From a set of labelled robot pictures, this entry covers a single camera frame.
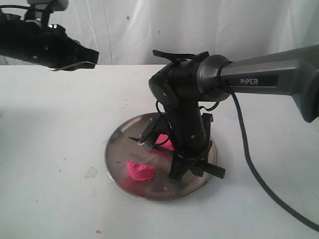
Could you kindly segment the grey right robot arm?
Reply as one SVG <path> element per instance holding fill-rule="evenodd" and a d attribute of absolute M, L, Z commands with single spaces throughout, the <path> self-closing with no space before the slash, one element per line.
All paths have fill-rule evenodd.
<path fill-rule="evenodd" d="M 303 119 L 319 116 L 319 47 L 294 50 L 232 62 L 207 52 L 153 55 L 169 63 L 149 79 L 149 88 L 163 105 L 164 129 L 174 151 L 169 180 L 178 182 L 187 172 L 215 176 L 224 170 L 206 163 L 210 140 L 210 114 L 201 114 L 199 102 L 226 100 L 232 93 L 291 96 Z"/>

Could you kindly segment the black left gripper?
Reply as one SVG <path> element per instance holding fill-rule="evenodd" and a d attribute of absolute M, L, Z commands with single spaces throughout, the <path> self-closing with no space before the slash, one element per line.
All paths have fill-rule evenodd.
<path fill-rule="evenodd" d="M 14 14 L 0 16 L 0 54 L 54 71 L 93 69 L 99 58 L 98 51 L 68 37 L 64 27 L 41 27 Z"/>

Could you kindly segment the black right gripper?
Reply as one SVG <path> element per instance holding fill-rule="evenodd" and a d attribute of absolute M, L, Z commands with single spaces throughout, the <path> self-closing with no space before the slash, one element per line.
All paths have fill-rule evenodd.
<path fill-rule="evenodd" d="M 156 102 L 156 116 L 149 122 L 139 137 L 139 144 L 160 147 L 156 140 L 160 134 L 167 135 L 174 148 L 169 172 L 169 182 L 176 184 L 184 175 L 184 160 L 190 161 L 190 171 L 203 176 L 202 164 L 211 148 L 210 124 L 212 115 L 201 114 L 197 100 L 183 99 L 175 109 L 164 106 L 159 110 Z"/>

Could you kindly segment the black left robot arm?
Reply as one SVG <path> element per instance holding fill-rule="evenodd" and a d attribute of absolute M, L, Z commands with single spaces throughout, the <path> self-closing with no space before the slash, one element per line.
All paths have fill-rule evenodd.
<path fill-rule="evenodd" d="M 93 69 L 99 52 L 70 38 L 59 24 L 42 26 L 38 20 L 0 13 L 1 56 L 41 65 L 53 71 Z"/>

